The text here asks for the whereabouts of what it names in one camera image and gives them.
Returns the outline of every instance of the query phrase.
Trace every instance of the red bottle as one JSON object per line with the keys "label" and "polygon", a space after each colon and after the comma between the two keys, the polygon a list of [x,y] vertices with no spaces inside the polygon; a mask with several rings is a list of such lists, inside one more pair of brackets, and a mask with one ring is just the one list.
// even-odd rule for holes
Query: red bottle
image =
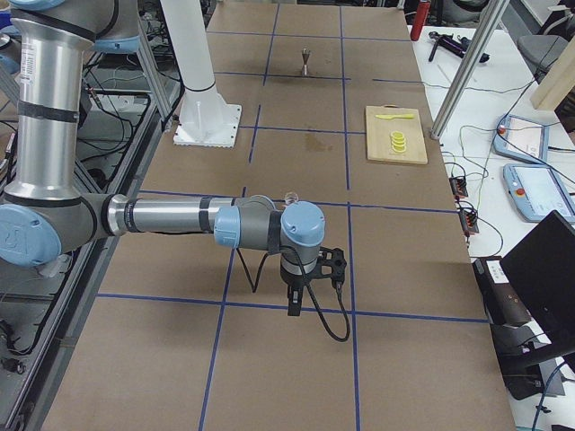
{"label": "red bottle", "polygon": [[421,30],[425,25],[425,21],[428,19],[429,8],[431,7],[431,2],[429,0],[421,0],[420,4],[417,6],[417,12],[415,13],[415,20],[411,27],[411,40],[419,40],[421,35]]}

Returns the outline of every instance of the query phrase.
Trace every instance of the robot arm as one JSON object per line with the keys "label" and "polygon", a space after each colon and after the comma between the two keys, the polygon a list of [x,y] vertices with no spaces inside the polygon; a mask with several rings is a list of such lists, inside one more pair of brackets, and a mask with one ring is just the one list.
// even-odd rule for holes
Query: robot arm
{"label": "robot arm", "polygon": [[[136,50],[137,2],[11,0],[11,4],[13,24],[22,34],[18,169],[4,188],[5,203],[0,205],[0,258],[31,267],[107,236],[213,233],[221,245],[281,253],[290,315],[299,314],[305,286],[313,295],[312,278],[330,277],[341,299],[345,259],[338,249],[321,247],[325,221],[314,204],[296,202],[278,211],[265,197],[148,200],[76,190],[83,53],[89,48]],[[327,274],[322,271],[325,267],[330,268]]]}

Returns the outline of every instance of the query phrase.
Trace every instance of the small cone object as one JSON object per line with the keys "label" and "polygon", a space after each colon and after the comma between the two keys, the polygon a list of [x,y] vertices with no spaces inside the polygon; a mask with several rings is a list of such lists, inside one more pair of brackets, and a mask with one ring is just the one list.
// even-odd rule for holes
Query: small cone object
{"label": "small cone object", "polygon": [[312,53],[310,49],[304,48],[302,49],[302,58],[304,59],[304,65],[302,67],[302,76],[309,76],[309,69],[307,68],[307,60],[309,60],[309,56]]}

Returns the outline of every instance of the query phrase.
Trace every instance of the metal stand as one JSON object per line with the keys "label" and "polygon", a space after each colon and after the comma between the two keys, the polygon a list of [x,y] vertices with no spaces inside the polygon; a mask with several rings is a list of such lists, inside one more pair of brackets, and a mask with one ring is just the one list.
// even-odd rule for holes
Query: metal stand
{"label": "metal stand", "polygon": [[186,87],[174,143],[234,146],[242,107],[217,92],[199,2],[162,0],[162,8]]}
{"label": "metal stand", "polygon": [[140,48],[137,51],[137,59],[140,61],[144,75],[146,75],[148,85],[150,86],[150,90],[152,91],[152,95],[154,96],[155,104],[160,111],[160,115],[166,122],[165,129],[169,130],[172,127],[172,119],[168,119],[168,116],[170,115],[172,107],[170,106],[170,101],[165,93],[165,88],[162,85],[157,64],[154,60],[154,53],[147,41],[146,32],[142,28],[141,22],[139,24],[139,33]]}
{"label": "metal stand", "polygon": [[20,86],[14,81],[4,66],[0,64],[0,90],[4,92],[6,97],[14,106],[18,106],[18,99],[20,99]]}
{"label": "metal stand", "polygon": [[471,46],[467,50],[459,69],[457,69],[456,77],[447,92],[441,108],[439,108],[439,113],[431,128],[431,138],[439,139],[446,129],[447,123],[451,119],[457,103],[461,99],[465,87],[473,74],[473,70],[482,57],[482,53],[487,47],[491,35],[508,4],[509,0],[492,0],[487,5],[485,15],[482,17],[479,27],[473,36]]}

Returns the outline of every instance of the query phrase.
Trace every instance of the wooden cutting board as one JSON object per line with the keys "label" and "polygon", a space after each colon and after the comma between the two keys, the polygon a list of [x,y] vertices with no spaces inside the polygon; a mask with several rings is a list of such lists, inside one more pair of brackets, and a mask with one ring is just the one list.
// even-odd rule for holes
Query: wooden cutting board
{"label": "wooden cutting board", "polygon": [[[413,119],[378,119],[378,114],[413,114]],[[367,159],[389,163],[428,163],[418,110],[366,106],[366,131]],[[405,135],[404,153],[396,153],[392,148],[391,133],[394,131]]]}

